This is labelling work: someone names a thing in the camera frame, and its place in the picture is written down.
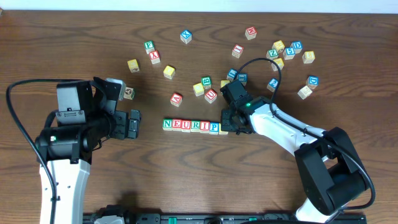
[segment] wooden cube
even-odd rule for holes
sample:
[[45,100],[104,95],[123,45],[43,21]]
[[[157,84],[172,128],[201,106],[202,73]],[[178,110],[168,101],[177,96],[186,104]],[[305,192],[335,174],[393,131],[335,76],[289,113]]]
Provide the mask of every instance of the wooden cube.
[[200,121],[200,132],[201,133],[209,133],[210,131],[210,122],[209,121]]
[[172,120],[171,119],[163,119],[163,130],[164,131],[172,130]]
[[301,41],[292,42],[290,47],[293,47],[294,53],[296,53],[296,54],[300,53],[301,50],[303,49],[303,45],[301,44]]
[[[285,65],[284,61],[281,58],[275,59],[274,62],[276,64],[278,64],[280,69],[282,69],[284,67],[284,65]],[[271,66],[272,66],[273,71],[275,71],[275,72],[278,71],[278,68],[274,64],[271,64]]]
[[240,56],[242,55],[242,53],[243,53],[243,47],[240,46],[240,45],[238,45],[238,44],[236,44],[235,47],[234,47],[234,49],[232,50],[232,55],[233,55],[234,57],[236,57],[236,58],[240,58]]
[[298,91],[298,95],[301,97],[301,99],[306,99],[309,95],[311,95],[312,90],[308,87],[305,86],[303,87],[300,91]]
[[238,71],[236,71],[235,69],[231,68],[231,70],[226,75],[226,79],[229,80],[229,81],[233,81],[235,79],[236,72],[238,72]]
[[315,77],[315,76],[312,76],[312,75],[310,75],[308,77],[307,82],[306,82],[306,86],[308,86],[310,89],[312,89],[312,90],[315,89],[318,86],[318,84],[319,84],[319,78],[318,77]]
[[138,67],[138,63],[137,63],[137,59],[133,59],[127,62],[127,64],[129,65],[129,69],[130,72],[139,72],[139,67]]
[[205,99],[207,102],[212,103],[217,99],[217,93],[214,90],[209,90],[205,94]]
[[191,132],[200,132],[200,121],[191,121]]
[[221,130],[221,123],[218,123],[218,134],[228,134],[227,131],[222,131]]
[[173,131],[181,131],[181,119],[173,119],[172,120],[172,130]]
[[205,90],[208,90],[211,88],[211,78],[210,77],[203,77],[201,79],[201,84],[203,85]]
[[181,34],[180,34],[180,39],[182,40],[182,42],[184,42],[185,44],[189,43],[192,40],[192,34],[191,32],[189,32],[188,30],[184,30]]
[[201,83],[195,84],[193,86],[193,91],[195,92],[195,96],[200,96],[205,93],[205,89]]
[[147,54],[155,51],[155,45],[153,41],[147,41],[144,43],[144,47],[145,47],[145,51],[147,52]]
[[278,80],[276,80],[276,78],[272,78],[272,80],[269,81],[267,85],[267,89],[271,92],[274,92],[277,85],[278,85]]
[[311,52],[304,52],[303,54],[303,62],[304,63],[312,63],[315,60],[315,54]]
[[218,123],[211,122],[209,134],[218,134],[218,130],[219,130]]
[[175,75],[175,68],[171,67],[170,65],[166,66],[163,71],[163,75],[166,78],[173,79]]
[[170,99],[171,104],[176,107],[179,107],[182,103],[182,96],[174,93]]
[[152,64],[156,64],[160,62],[160,57],[159,57],[159,53],[157,50],[149,53],[149,57],[150,57],[150,62],[152,62]]
[[181,131],[182,132],[191,132],[191,121],[181,121]]
[[238,80],[246,86],[246,83],[248,82],[248,75],[247,74],[239,74],[238,75]]
[[272,49],[276,50],[276,52],[282,53],[285,49],[285,45],[281,40],[278,40],[272,45]]
[[266,57],[268,59],[274,60],[278,58],[278,52],[274,49],[267,51]]
[[254,38],[256,38],[257,30],[254,27],[249,27],[246,29],[246,32],[244,33],[244,35],[246,36],[246,38],[248,40],[254,39]]
[[229,80],[222,80],[221,81],[221,85],[220,85],[220,88],[223,88],[225,85],[227,85],[228,83],[230,83],[231,81],[229,81]]
[[135,94],[136,94],[136,92],[134,91],[133,88],[126,87],[126,89],[124,91],[123,98],[132,100],[134,98]]
[[290,60],[294,58],[294,55],[296,53],[294,53],[294,49],[291,47],[286,47],[284,50],[284,59],[285,60]]

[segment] wooden surface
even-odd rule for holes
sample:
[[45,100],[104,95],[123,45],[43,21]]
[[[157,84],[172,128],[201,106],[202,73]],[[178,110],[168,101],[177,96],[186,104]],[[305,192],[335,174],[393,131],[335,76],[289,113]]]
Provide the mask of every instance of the wooden surface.
[[[244,36],[249,26],[258,30],[253,40]],[[188,45],[179,37],[184,29],[193,32]],[[154,41],[161,63],[150,63],[147,40]],[[38,223],[40,217],[39,165],[4,96],[10,83],[28,78],[113,77],[137,91],[118,109],[141,111],[139,139],[112,139],[94,153],[85,212],[115,203],[178,213],[296,210],[305,194],[295,159],[270,139],[162,130],[165,117],[219,121],[224,99],[209,104],[195,97],[192,85],[209,75],[220,93],[230,68],[265,57],[277,40],[301,40],[316,55],[312,64],[302,63],[302,53],[285,61],[279,108],[312,126],[343,128],[376,186],[376,203],[364,211],[368,222],[396,223],[397,16],[56,11],[0,17],[1,223]],[[244,47],[240,59],[231,56],[235,44]],[[127,67],[134,58],[139,73]],[[166,65],[177,69],[173,80],[163,77]],[[270,64],[256,62],[244,72],[250,93],[271,95],[266,85],[277,73]],[[320,86],[301,100],[297,92],[309,75],[319,76]],[[183,95],[179,108],[169,101],[174,92]],[[12,100],[32,138],[57,109],[53,84],[16,88]],[[366,192],[351,204],[368,198]]]

